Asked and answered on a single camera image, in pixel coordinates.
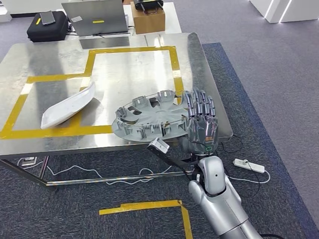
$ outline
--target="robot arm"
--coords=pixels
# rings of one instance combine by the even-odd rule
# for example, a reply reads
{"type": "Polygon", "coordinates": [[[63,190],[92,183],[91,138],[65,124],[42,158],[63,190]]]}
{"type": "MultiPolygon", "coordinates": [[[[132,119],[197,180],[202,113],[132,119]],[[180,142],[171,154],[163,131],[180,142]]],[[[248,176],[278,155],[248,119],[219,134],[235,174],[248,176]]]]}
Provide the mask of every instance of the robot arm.
{"type": "Polygon", "coordinates": [[[203,173],[204,183],[191,180],[188,189],[215,234],[221,239],[262,239],[248,220],[238,193],[224,173],[220,158],[205,157],[198,165],[203,173]]]}
{"type": "Polygon", "coordinates": [[[204,91],[194,89],[184,92],[188,110],[187,137],[180,143],[191,154],[188,162],[169,159],[166,156],[168,145],[156,138],[147,148],[169,165],[183,168],[194,165],[189,192],[196,204],[200,205],[213,231],[221,239],[262,239],[248,220],[241,206],[241,199],[225,174],[222,161],[210,156],[218,145],[218,120],[214,102],[204,91]]]}

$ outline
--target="black case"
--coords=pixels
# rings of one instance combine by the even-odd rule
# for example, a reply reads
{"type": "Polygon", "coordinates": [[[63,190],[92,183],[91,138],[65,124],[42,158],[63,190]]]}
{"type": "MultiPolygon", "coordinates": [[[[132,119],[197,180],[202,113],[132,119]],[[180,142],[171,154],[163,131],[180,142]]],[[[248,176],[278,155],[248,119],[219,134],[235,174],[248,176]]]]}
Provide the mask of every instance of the black case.
{"type": "Polygon", "coordinates": [[[159,4],[163,7],[163,0],[134,0],[134,4],[135,5],[136,10],[143,10],[143,7],[147,11],[150,9],[156,9],[159,7],[159,4]]]}
{"type": "Polygon", "coordinates": [[[52,14],[55,19],[54,23],[43,25],[41,20],[36,24],[41,18],[37,13],[26,31],[28,38],[33,42],[64,40],[68,31],[67,16],[63,11],[53,11],[52,14]]]}

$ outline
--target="white wall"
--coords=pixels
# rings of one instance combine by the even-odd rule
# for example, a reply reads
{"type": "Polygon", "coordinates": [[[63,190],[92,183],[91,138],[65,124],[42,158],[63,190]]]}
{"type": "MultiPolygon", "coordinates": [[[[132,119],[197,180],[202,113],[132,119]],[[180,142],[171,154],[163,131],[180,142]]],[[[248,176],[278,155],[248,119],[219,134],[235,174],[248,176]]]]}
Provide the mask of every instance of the white wall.
{"type": "Polygon", "coordinates": [[[319,18],[319,0],[292,0],[282,22],[319,18]]]}
{"type": "MultiPolygon", "coordinates": [[[[265,17],[271,0],[250,0],[265,17]]],[[[290,0],[274,0],[266,20],[277,23],[281,18],[290,0]]],[[[292,0],[281,22],[302,21],[319,18],[319,0],[292,0]]]]}
{"type": "Polygon", "coordinates": [[[257,10],[259,10],[262,16],[266,14],[271,0],[250,0],[257,10]]]}
{"type": "Polygon", "coordinates": [[[10,14],[42,12],[62,8],[65,0],[2,0],[10,14]]]}

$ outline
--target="yellow tape line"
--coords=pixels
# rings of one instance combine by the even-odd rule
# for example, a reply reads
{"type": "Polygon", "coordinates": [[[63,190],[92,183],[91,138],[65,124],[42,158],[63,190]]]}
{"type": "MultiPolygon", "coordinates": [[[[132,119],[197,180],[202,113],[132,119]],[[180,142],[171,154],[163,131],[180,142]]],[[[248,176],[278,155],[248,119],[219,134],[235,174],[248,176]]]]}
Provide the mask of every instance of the yellow tape line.
{"type": "Polygon", "coordinates": [[[81,126],[81,127],[63,127],[63,128],[48,128],[48,129],[25,129],[13,130],[9,132],[0,132],[0,139],[15,138],[49,138],[77,136],[100,133],[113,133],[111,125],[99,126],[81,126]]]}
{"type": "Polygon", "coordinates": [[[193,239],[193,234],[191,233],[190,222],[189,220],[188,211],[183,205],[181,201],[181,216],[183,217],[184,229],[185,230],[185,235],[187,239],[193,239]]]}
{"type": "Polygon", "coordinates": [[[0,133],[0,137],[2,134],[8,134],[11,131],[12,127],[17,121],[17,117],[19,116],[20,112],[21,111],[23,104],[26,102],[26,97],[28,95],[20,95],[15,105],[13,107],[12,111],[7,119],[7,122],[3,127],[2,131],[0,133]]]}
{"type": "Polygon", "coordinates": [[[92,21],[93,23],[104,23],[104,20],[99,20],[99,21],[92,21]]]}
{"type": "Polygon", "coordinates": [[[186,239],[193,239],[191,233],[190,222],[188,211],[182,205],[181,200],[169,200],[169,201],[157,201],[157,202],[143,202],[143,203],[125,203],[121,204],[119,208],[102,209],[98,211],[99,215],[122,213],[129,211],[154,209],[154,208],[169,208],[169,207],[181,207],[181,216],[184,222],[184,229],[185,230],[186,239]]]}
{"type": "MultiPolygon", "coordinates": [[[[91,77],[93,71],[94,62],[96,54],[104,53],[125,53],[125,52],[143,52],[143,51],[164,51],[169,52],[175,89],[177,95],[181,95],[184,90],[183,81],[179,69],[179,63],[175,46],[163,47],[135,47],[135,48],[110,48],[110,49],[94,49],[88,51],[88,56],[83,73],[76,74],[60,74],[60,75],[47,75],[47,76],[30,76],[26,80],[26,84],[35,82],[50,82],[50,81],[64,81],[76,77],[91,77]]],[[[99,134],[99,133],[112,133],[110,125],[101,126],[81,126],[81,113],[78,113],[70,119],[69,127],[52,128],[52,129],[28,129],[28,130],[14,130],[13,126],[17,121],[22,107],[26,100],[27,94],[20,95],[13,107],[11,113],[5,122],[2,131],[0,132],[0,139],[14,139],[14,138],[38,138],[38,137],[59,137],[59,136],[76,136],[87,134],[99,134]]]]}
{"type": "Polygon", "coordinates": [[[119,208],[102,209],[98,212],[99,215],[122,213],[128,211],[136,211],[143,209],[153,208],[169,208],[181,206],[178,200],[158,201],[158,202],[144,202],[144,203],[125,203],[121,204],[119,208]]]}

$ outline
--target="laptop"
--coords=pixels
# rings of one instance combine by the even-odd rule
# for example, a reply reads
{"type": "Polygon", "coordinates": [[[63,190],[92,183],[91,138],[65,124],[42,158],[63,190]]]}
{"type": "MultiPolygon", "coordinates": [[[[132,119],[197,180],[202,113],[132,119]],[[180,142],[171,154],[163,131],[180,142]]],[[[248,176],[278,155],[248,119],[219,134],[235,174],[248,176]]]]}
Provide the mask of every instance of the laptop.
{"type": "Polygon", "coordinates": [[[122,0],[63,2],[78,36],[127,32],[122,0]]]}

